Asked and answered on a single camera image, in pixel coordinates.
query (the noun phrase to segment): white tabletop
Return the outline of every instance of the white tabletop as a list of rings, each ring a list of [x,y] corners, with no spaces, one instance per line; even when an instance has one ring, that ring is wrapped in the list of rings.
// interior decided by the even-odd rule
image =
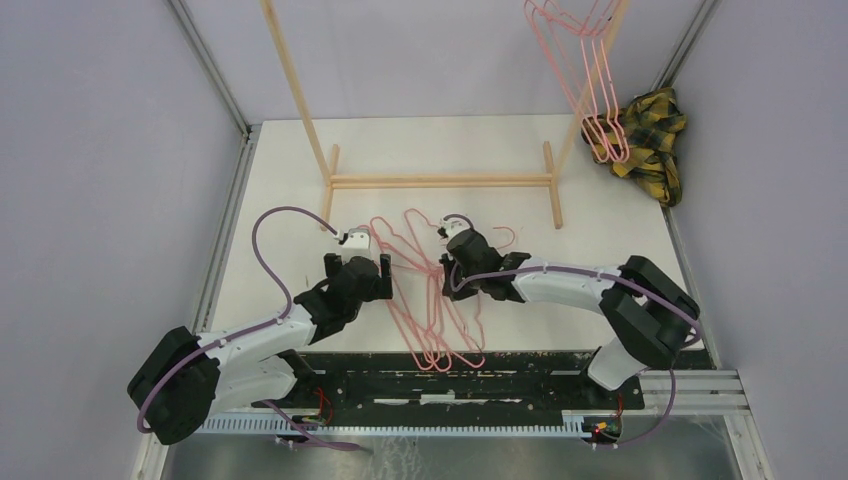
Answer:
[[[315,126],[326,152],[333,143],[340,145],[340,174],[542,173],[542,142],[550,140],[556,153],[570,120],[570,115],[428,117],[318,120]],[[265,122],[212,313],[213,330],[282,308],[282,293],[253,256],[251,229],[259,215],[275,206],[296,205],[320,212],[323,192],[300,121]],[[506,225],[518,233],[514,250],[578,265],[618,265],[638,254],[683,285],[659,204],[633,182],[595,165],[580,140],[562,172],[560,195],[565,226],[559,231],[553,228],[548,190],[539,187],[337,190],[330,222],[347,230],[382,215],[402,228],[402,213],[410,207],[432,219],[463,213],[493,244],[505,233],[490,228]],[[427,248],[437,258],[441,252],[436,233],[419,238],[430,242]],[[321,280],[323,255],[338,248],[313,220],[290,212],[278,213],[262,224],[259,244],[292,294]],[[399,270],[395,274],[414,303],[423,308],[423,284],[411,274]],[[303,350],[407,351],[381,303],[364,305],[359,318],[343,332]],[[469,299],[460,308],[470,314],[474,306]],[[587,350],[613,336],[603,317],[562,305],[486,300],[482,320],[486,350]],[[453,345],[460,349],[459,343]]]

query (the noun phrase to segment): wooden dowel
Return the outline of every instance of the wooden dowel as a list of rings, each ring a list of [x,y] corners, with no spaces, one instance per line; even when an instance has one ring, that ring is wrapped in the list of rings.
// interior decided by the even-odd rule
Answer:
[[[262,5],[262,12],[265,14],[265,21],[268,22],[268,31],[271,32],[271,37],[274,39],[274,46],[277,47],[277,55],[280,57],[283,71],[286,73],[286,80],[289,82],[289,89],[291,89],[294,103],[297,105],[297,111],[300,113],[300,120],[303,122],[303,128],[306,129],[306,136],[309,137],[309,144],[312,146],[312,153],[315,154],[315,161],[318,163],[318,168],[321,169],[324,183],[329,185],[330,169],[327,167],[324,151],[318,141],[318,133],[315,131],[315,125],[309,115],[309,107],[306,105],[306,98],[303,96],[303,89],[300,86],[300,80],[297,78],[297,71],[294,68],[289,47],[283,37],[277,12],[274,10],[274,3],[272,0],[259,0],[259,3]]]
[[[333,150],[330,151],[330,175],[336,173],[336,168],[339,166],[339,146],[333,144]],[[330,209],[333,208],[333,184],[328,183],[324,187],[324,203],[321,205],[321,218],[329,223]],[[327,231],[327,227],[321,225],[321,231]]]
[[[554,170],[554,154],[551,151],[551,142],[542,144],[542,154],[545,156],[545,170],[553,172]],[[551,184],[548,186],[548,193],[551,196],[551,212],[554,216],[554,228],[559,230],[562,228],[562,204],[559,200],[559,179],[551,178]]]
[[[499,182],[374,182],[374,183],[334,183],[336,190],[378,189],[378,188],[478,188],[478,187],[550,187],[550,180],[513,180]]]
[[[615,43],[615,38],[618,36],[618,31],[621,28],[621,22],[624,19],[624,13],[627,11],[627,8],[630,6],[630,0],[620,0],[619,4],[616,6],[615,11],[613,12],[612,21],[609,24],[606,35],[604,35],[604,47],[607,50],[607,53],[612,51],[612,46]],[[580,99],[577,101],[577,111],[574,112],[574,120],[571,121],[571,125],[568,126],[568,131],[565,134],[565,139],[563,140],[562,147],[559,149],[559,155],[557,155],[556,167],[554,168],[553,175],[556,178],[559,178],[560,172],[562,172],[562,167],[565,165],[565,160],[568,158],[568,154],[571,153],[571,149],[574,147],[574,142],[577,140],[577,135],[580,133],[583,118],[580,112],[584,112],[587,108],[587,104],[591,99],[591,89],[589,88],[589,84],[591,83],[594,87],[595,83],[598,81],[598,65],[597,62],[592,65],[592,70],[589,73],[589,78],[586,79],[586,84],[583,85],[583,90],[580,92]]]
[[[489,183],[489,182],[537,182],[544,183],[551,179],[550,173],[438,173],[438,174],[356,174],[356,175],[332,175],[330,180],[336,188],[341,185],[356,183],[432,183],[432,182],[461,182],[461,183]]]

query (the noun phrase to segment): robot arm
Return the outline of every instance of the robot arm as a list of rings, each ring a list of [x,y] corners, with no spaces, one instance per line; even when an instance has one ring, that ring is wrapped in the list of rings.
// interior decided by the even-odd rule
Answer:
[[[654,299],[640,302],[640,291],[671,303],[691,321],[700,313],[695,301],[644,257],[631,256],[620,266],[577,267],[522,252],[501,255],[462,222],[443,222],[439,233],[448,239],[442,293],[452,300],[482,291],[495,300],[558,303],[606,317],[616,338],[598,350],[585,373],[609,391],[647,368],[671,368],[692,328]],[[457,288],[466,278],[472,280]]]
[[[237,329],[198,336],[185,327],[168,332],[127,387],[139,408],[178,362],[208,350],[168,380],[147,410],[145,419],[162,444],[184,439],[210,415],[285,397],[308,371],[296,349],[342,331],[363,302],[392,298],[391,258],[381,255],[378,268],[369,246],[367,230],[350,230],[342,254],[324,256],[327,278],[295,296],[285,318],[277,312]]]

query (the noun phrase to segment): yellow and black plaid fabric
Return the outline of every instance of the yellow and black plaid fabric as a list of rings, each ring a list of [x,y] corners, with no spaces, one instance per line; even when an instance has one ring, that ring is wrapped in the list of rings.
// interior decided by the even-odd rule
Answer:
[[[606,118],[598,118],[598,121],[610,144],[620,152],[615,133]],[[630,146],[630,158],[623,163],[608,162],[610,172],[621,178],[632,178],[642,190],[665,207],[677,205],[683,190],[677,176],[674,140],[677,133],[686,128],[686,115],[677,109],[674,89],[662,88],[635,98],[630,105],[618,111],[618,121],[624,127]],[[587,131],[590,136],[595,136],[593,130]],[[587,144],[590,141],[585,132],[583,140]],[[602,156],[606,156],[597,138],[591,138],[591,142]],[[594,152],[593,160],[598,164],[603,163],[595,157]]]

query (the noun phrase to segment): wooden clothing rack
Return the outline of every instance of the wooden clothing rack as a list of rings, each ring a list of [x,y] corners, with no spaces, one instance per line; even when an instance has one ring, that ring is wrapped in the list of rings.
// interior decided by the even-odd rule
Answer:
[[[443,174],[338,174],[337,168],[341,156],[341,147],[333,145],[330,150],[330,162],[324,155],[303,89],[291,58],[288,44],[283,31],[280,28],[279,18],[274,9],[272,0],[259,0],[268,30],[274,40],[274,46],[280,58],[280,63],[285,71],[289,89],[294,98],[306,136],[315,161],[321,170],[324,179],[324,199],[321,208],[321,217],[329,221],[330,211],[333,205],[333,193],[340,189],[380,189],[380,188],[472,188],[472,187],[544,187],[548,189],[551,200],[551,212],[553,215],[554,228],[563,226],[562,205],[559,197],[559,177],[562,167],[574,146],[575,139],[580,132],[581,118],[575,115],[569,126],[562,147],[554,157],[551,144],[545,141],[541,145],[541,153],[544,161],[544,172],[540,173],[443,173]],[[609,28],[604,32],[604,43],[611,49],[613,42],[621,27],[621,21],[629,5],[629,0],[622,0],[613,12]],[[590,83],[598,81],[597,69],[592,68],[593,75],[589,75],[586,84],[580,93],[579,105],[585,105],[590,99]]]

